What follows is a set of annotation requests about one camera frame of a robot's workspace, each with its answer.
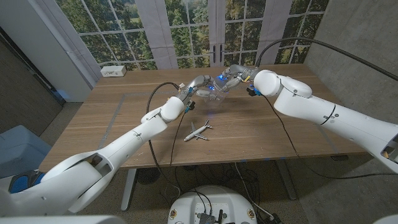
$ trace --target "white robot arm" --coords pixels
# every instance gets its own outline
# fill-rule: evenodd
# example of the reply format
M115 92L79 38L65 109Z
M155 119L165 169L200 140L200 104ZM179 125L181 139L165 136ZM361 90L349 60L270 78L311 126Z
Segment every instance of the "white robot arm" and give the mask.
M108 186L115 172L145 142L166 130L166 123L193 106L190 98L198 87L212 82L208 75L197 77L165 105L147 113L141 125L100 150L65 159L48 171L40 184L16 194L0 190L0 217L79 212Z
M251 80L264 96L277 96L274 103L279 112L312 121L355 142L392 171L398 173L398 125L371 118L344 106L312 95L312 89L298 80L278 75L269 70L258 70L232 65L222 77L233 78L224 91Z

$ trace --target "white wall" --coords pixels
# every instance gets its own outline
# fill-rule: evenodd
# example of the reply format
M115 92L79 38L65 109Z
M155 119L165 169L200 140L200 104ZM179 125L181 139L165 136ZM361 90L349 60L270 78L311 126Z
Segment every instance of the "white wall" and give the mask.
M90 88L28 1L0 1L0 26L67 102L82 102Z

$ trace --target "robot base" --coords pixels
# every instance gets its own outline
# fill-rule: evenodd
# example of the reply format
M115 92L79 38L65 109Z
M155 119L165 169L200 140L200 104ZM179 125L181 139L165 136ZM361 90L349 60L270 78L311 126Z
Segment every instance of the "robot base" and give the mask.
M199 194L206 205L204 214L205 208L198 194L187 192L173 203L168 224L202 222L212 224L220 217L223 223L257 223L253 206L237 192L217 185L205 185L197 187L196 190L209 198L213 209L211 215L209 216L210 204L206 197Z

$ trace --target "table leg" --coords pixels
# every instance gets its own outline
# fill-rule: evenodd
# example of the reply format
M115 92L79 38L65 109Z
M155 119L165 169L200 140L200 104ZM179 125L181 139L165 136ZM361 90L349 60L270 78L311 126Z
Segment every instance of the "table leg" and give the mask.
M294 190L292 178L290 177L289 169L287 168L286 161L284 159L275 160L276 166L278 167L279 174L284 182L285 189L289 199L296 200L297 195Z
M126 178L126 185L124 186L121 210L126 212L130 207L132 198L132 188L136 179L137 169L129 169Z

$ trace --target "electrical outlet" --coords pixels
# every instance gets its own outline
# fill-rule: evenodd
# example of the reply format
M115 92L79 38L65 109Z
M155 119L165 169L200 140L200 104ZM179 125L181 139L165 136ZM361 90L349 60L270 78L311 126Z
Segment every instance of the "electrical outlet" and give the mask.
M126 74L126 68L122 66L104 66L101 69L102 76L104 77L122 77Z

